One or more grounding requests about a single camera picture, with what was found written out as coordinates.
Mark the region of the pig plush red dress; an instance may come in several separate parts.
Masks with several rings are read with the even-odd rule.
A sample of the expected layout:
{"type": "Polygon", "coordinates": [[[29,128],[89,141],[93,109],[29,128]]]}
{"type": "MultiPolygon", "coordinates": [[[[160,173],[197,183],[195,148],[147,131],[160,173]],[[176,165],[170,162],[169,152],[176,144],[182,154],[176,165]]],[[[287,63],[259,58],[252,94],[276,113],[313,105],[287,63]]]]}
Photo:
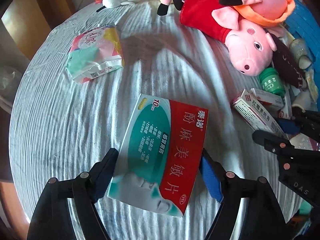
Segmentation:
{"type": "Polygon", "coordinates": [[[233,67],[244,75],[259,75],[277,50],[270,33],[219,0],[185,0],[180,23],[223,43],[233,67]]]}

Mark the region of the dark maroon cloth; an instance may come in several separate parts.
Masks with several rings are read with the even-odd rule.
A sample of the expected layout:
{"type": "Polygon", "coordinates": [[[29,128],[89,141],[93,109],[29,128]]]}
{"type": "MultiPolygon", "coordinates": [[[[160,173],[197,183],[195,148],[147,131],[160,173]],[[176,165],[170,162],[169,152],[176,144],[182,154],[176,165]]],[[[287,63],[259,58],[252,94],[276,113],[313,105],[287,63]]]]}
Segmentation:
{"type": "Polygon", "coordinates": [[[307,83],[304,72],[299,68],[289,48],[276,35],[271,34],[277,50],[273,52],[272,61],[280,78],[293,87],[305,89],[307,83]]]}

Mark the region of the wooden chair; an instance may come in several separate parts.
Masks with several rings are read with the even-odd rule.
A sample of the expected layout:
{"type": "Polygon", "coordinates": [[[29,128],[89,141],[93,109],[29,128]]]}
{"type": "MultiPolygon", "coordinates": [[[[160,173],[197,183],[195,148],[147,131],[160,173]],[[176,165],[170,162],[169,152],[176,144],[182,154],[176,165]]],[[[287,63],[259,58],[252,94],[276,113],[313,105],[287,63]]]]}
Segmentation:
{"type": "Polygon", "coordinates": [[[72,0],[1,0],[1,21],[30,60],[48,34],[74,13],[72,0]]]}

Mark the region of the white ointment box barcode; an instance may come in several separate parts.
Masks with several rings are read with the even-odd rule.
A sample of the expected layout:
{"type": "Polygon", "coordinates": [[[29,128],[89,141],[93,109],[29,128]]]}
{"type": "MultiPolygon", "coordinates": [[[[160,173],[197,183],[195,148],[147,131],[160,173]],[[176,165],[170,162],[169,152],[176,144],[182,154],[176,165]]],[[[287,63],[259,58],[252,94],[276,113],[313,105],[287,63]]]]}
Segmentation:
{"type": "Polygon", "coordinates": [[[286,134],[273,116],[248,90],[244,89],[238,97],[232,101],[231,106],[244,118],[254,131],[262,130],[287,139],[286,134]]]}

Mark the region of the red green medicine box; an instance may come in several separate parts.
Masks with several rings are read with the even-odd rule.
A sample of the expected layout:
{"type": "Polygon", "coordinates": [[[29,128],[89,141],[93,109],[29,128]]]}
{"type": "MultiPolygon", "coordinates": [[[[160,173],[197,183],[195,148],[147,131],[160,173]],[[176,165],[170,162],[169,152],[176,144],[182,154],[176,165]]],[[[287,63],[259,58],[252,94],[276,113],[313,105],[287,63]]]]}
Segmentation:
{"type": "Polygon", "coordinates": [[[200,164],[209,112],[140,94],[119,151],[108,197],[183,217],[200,164]]]}

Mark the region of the pastel tissue pack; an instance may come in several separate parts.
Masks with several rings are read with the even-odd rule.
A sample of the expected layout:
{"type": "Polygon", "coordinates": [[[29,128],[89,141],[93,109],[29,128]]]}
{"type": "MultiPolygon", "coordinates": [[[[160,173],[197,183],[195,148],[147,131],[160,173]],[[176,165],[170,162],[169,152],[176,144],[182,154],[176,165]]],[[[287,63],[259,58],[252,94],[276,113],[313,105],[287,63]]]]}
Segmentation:
{"type": "Polygon", "coordinates": [[[82,84],[124,67],[120,39],[114,24],[78,35],[68,53],[66,69],[82,84]]]}

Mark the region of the green medicine bottle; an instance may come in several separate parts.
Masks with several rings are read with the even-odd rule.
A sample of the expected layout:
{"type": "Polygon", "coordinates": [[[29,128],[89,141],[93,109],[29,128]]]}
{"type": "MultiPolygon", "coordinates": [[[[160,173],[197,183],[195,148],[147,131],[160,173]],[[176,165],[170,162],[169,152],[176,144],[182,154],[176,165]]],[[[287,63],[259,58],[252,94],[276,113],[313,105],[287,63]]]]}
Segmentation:
{"type": "Polygon", "coordinates": [[[259,81],[264,91],[284,97],[286,90],[275,68],[269,67],[259,74],[259,81]]]}

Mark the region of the pig plush orange dress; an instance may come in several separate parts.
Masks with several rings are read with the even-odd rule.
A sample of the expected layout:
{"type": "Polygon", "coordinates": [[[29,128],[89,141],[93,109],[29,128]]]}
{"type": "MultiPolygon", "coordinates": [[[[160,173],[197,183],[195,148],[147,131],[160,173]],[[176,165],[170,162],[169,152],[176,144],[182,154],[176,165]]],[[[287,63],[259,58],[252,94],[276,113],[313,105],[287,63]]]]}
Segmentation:
{"type": "Polygon", "coordinates": [[[219,0],[233,7],[242,17],[263,27],[283,23],[294,11],[294,0],[219,0]]]}

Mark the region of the white red small medicine box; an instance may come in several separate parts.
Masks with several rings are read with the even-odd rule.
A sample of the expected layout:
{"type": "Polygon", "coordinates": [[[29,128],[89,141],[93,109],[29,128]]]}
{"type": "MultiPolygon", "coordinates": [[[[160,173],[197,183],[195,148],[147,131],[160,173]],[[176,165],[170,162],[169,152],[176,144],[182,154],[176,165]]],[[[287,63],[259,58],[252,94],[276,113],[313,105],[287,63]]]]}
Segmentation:
{"type": "Polygon", "coordinates": [[[263,105],[269,105],[281,109],[284,107],[283,100],[280,96],[260,90],[257,88],[251,88],[250,93],[255,96],[263,105]]]}

